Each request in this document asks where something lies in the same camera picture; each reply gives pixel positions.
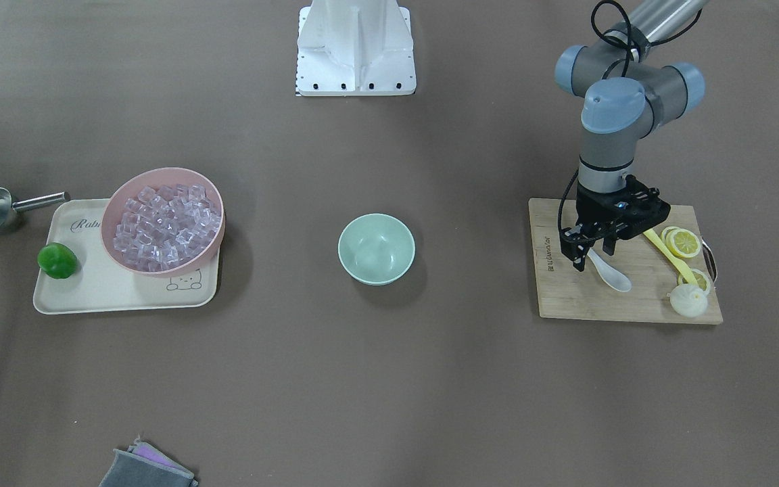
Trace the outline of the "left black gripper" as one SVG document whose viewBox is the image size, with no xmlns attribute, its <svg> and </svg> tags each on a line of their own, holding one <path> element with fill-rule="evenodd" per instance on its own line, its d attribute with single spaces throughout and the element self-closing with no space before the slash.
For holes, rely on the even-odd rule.
<svg viewBox="0 0 779 487">
<path fill-rule="evenodd" d="M 576 224 L 561 229 L 561 253 L 576 271 L 586 267 L 586 256 L 594 241 L 602 239 L 603 252 L 615 255 L 620 240 L 631 240 L 665 222 L 670 204 L 661 199 L 656 187 L 648 187 L 634 175 L 614 192 L 596 192 L 576 185 Z"/>
</svg>

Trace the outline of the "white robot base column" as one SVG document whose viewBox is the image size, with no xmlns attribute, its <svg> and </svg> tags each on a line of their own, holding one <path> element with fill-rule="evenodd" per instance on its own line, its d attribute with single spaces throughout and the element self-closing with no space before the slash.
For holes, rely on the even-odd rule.
<svg viewBox="0 0 779 487">
<path fill-rule="evenodd" d="M 409 9 L 396 1 L 313 1 L 298 15 L 295 93 L 399 96 L 417 90 Z"/>
</svg>

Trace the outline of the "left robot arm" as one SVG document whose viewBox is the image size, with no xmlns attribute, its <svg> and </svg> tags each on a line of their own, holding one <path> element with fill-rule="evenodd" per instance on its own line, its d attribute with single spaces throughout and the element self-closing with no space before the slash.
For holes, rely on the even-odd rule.
<svg viewBox="0 0 779 487">
<path fill-rule="evenodd" d="M 613 255 L 628 241 L 667 220 L 671 206 L 643 184 L 634 170 L 638 142 L 687 115 L 705 94 L 701 71 L 686 62 L 647 66 L 652 49 L 673 41 L 698 21 L 703 1 L 645 1 L 634 11 L 619 7 L 621 21 L 595 30 L 594 45 L 575 45 L 554 66 L 562 90 L 582 97 L 582 146 L 569 188 L 576 220 L 559 225 L 561 252 L 583 271 L 601 241 Z"/>
</svg>

